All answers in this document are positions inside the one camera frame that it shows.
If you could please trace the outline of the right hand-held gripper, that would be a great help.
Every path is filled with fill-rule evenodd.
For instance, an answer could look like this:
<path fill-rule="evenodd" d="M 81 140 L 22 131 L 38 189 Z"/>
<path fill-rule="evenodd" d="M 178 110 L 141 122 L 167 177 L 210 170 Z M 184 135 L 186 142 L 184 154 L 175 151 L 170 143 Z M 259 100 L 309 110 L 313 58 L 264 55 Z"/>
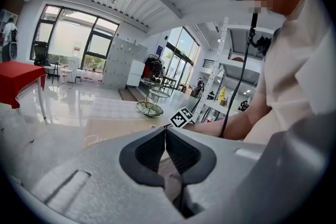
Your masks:
<path fill-rule="evenodd" d="M 187 124 L 193 124 L 193 114 L 187 107 L 180 108 L 170 117 L 173 127 L 183 128 Z"/>

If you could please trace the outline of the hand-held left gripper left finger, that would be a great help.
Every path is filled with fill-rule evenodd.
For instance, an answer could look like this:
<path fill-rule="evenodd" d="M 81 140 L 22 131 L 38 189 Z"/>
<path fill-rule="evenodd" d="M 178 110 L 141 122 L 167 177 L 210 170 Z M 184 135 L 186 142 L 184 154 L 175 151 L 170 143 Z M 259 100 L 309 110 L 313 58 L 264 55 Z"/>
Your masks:
<path fill-rule="evenodd" d="M 165 129 L 141 131 L 87 147 L 16 194 L 42 224 L 174 224 L 183 215 L 158 174 Z"/>

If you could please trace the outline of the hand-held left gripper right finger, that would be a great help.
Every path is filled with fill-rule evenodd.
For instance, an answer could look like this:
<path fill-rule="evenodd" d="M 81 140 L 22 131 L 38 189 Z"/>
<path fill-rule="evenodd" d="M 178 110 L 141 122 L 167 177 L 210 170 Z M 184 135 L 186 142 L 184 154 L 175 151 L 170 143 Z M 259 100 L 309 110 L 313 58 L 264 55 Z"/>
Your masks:
<path fill-rule="evenodd" d="M 265 146 L 166 129 L 166 151 L 181 190 L 176 207 L 191 217 L 227 198 L 260 159 Z"/>

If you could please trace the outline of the green glass tiered stand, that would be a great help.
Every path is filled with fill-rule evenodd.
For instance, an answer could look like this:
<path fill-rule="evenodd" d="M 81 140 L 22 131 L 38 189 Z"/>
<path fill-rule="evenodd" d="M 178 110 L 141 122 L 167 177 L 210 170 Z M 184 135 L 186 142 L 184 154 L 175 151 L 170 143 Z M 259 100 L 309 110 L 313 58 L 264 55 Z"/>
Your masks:
<path fill-rule="evenodd" d="M 147 86 L 147 92 L 145 100 L 136 103 L 137 110 L 149 117 L 157 117 L 163 115 L 164 110 L 158 105 L 158 101 L 159 99 L 169 98 L 170 95 L 164 91 L 157 89 L 161 87 L 159 83 L 143 78 L 140 79 L 140 82 Z M 153 94 L 157 98 L 156 102 L 149 101 L 149 94 Z"/>

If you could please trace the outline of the person's right forearm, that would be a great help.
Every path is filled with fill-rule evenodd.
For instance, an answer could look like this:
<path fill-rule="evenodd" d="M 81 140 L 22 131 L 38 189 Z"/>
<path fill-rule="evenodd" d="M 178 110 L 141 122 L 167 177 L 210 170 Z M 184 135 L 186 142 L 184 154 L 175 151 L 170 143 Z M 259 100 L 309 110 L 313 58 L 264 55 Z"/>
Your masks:
<path fill-rule="evenodd" d="M 243 140 L 254 125 L 270 111 L 271 107 L 266 103 L 266 95 L 256 92 L 249 108 L 228 117 L 227 121 L 187 124 L 184 129 L 228 140 Z"/>

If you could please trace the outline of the white curved counter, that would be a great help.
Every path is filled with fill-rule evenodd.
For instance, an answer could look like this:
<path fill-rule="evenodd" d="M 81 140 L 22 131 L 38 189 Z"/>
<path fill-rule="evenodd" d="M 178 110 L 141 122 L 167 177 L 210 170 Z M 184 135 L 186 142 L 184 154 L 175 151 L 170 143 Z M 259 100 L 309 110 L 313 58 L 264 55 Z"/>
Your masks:
<path fill-rule="evenodd" d="M 233 107 L 231 107 L 231 109 L 228 110 L 228 106 L 222 106 L 214 100 L 206 100 L 205 105 L 224 115 L 228 114 L 229 116 L 232 116 L 240 113 L 240 111 L 235 110 Z"/>

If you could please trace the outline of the glass entrance doors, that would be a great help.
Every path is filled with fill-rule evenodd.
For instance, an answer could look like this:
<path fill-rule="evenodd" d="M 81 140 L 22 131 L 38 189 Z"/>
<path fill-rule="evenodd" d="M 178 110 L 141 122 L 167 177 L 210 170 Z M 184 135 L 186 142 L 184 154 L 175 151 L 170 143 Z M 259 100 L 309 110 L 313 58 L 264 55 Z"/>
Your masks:
<path fill-rule="evenodd" d="M 199 44 L 185 27 L 171 30 L 161 57 L 170 86 L 178 89 L 187 83 L 198 51 Z"/>

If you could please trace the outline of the white cabinet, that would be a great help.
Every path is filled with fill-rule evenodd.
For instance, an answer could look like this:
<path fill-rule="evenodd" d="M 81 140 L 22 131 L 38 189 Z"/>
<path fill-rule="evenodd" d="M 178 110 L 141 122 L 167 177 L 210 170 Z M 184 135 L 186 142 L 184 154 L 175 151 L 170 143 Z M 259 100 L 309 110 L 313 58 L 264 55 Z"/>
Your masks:
<path fill-rule="evenodd" d="M 126 86 L 132 86 L 132 87 L 139 86 L 144 67 L 145 67 L 144 63 L 137 60 L 132 61 Z"/>

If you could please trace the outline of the grey lockers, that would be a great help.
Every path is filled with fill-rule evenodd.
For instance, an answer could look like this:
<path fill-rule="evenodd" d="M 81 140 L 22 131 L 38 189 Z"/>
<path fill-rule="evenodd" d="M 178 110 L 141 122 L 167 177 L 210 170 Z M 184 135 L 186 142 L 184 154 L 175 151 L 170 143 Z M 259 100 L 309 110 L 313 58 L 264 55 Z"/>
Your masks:
<path fill-rule="evenodd" d="M 147 55 L 147 47 L 115 37 L 105 61 L 102 87 L 112 90 L 124 89 L 132 62 L 134 60 L 143 62 Z"/>

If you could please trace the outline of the black chest harness device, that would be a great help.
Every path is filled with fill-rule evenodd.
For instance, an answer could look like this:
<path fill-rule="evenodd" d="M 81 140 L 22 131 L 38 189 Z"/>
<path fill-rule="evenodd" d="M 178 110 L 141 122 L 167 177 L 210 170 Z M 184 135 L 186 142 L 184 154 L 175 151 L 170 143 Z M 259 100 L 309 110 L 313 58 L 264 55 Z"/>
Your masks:
<path fill-rule="evenodd" d="M 263 56 L 266 55 L 270 45 L 271 45 L 271 38 L 265 38 L 261 36 L 256 42 L 253 41 L 253 37 L 249 37 L 249 44 L 252 45 L 257 51 L 262 54 Z"/>

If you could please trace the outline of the white metal chair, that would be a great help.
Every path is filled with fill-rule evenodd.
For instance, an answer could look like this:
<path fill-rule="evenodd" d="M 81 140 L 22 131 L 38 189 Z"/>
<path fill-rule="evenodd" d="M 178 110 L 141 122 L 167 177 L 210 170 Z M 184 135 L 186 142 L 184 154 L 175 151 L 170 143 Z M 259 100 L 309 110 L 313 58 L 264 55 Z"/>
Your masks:
<path fill-rule="evenodd" d="M 75 84 L 77 63 L 74 60 L 68 60 L 60 67 L 59 86 L 66 84 L 68 89 L 72 89 Z"/>

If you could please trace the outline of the person's beige shirt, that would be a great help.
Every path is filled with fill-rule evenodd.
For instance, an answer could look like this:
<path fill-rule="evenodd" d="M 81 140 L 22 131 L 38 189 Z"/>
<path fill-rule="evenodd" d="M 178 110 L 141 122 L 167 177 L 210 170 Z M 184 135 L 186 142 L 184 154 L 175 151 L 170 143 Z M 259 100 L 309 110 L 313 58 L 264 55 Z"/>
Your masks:
<path fill-rule="evenodd" d="M 322 0 L 301 0 L 267 51 L 257 84 L 271 108 L 247 143 L 266 145 L 297 121 L 336 110 L 336 28 Z"/>

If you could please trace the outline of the table with red cloth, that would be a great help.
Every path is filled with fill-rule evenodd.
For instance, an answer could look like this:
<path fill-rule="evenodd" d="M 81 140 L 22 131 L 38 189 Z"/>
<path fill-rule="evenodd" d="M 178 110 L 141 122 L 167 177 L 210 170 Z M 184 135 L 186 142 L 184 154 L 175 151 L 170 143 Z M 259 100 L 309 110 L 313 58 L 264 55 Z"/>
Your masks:
<path fill-rule="evenodd" d="M 45 68 L 40 66 L 17 61 L 0 63 L 0 103 L 10 105 L 20 113 L 19 99 L 37 88 L 41 113 L 44 121 L 47 122 L 42 94 L 46 77 Z"/>

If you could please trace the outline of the large black-framed window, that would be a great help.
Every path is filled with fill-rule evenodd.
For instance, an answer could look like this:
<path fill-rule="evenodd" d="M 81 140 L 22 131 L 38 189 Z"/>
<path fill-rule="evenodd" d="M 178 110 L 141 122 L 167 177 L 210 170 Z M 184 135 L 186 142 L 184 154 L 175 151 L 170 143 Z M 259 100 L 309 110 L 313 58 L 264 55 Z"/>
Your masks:
<path fill-rule="evenodd" d="M 119 23 L 61 6 L 45 5 L 33 37 L 30 59 L 35 59 L 34 47 L 43 44 L 47 58 L 59 57 L 67 65 L 77 61 L 77 68 L 103 72 Z"/>

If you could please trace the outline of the black office chair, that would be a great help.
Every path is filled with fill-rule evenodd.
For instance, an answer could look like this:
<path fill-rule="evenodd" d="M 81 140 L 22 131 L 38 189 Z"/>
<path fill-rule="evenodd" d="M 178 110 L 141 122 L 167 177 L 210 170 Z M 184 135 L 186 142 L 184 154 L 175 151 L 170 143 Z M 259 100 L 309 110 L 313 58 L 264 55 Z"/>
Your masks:
<path fill-rule="evenodd" d="M 43 41 L 38 41 L 34 45 L 34 53 L 35 53 L 34 65 L 35 66 L 40 66 L 40 67 L 50 66 L 49 58 L 47 58 L 47 49 L 48 49 L 48 44 Z"/>

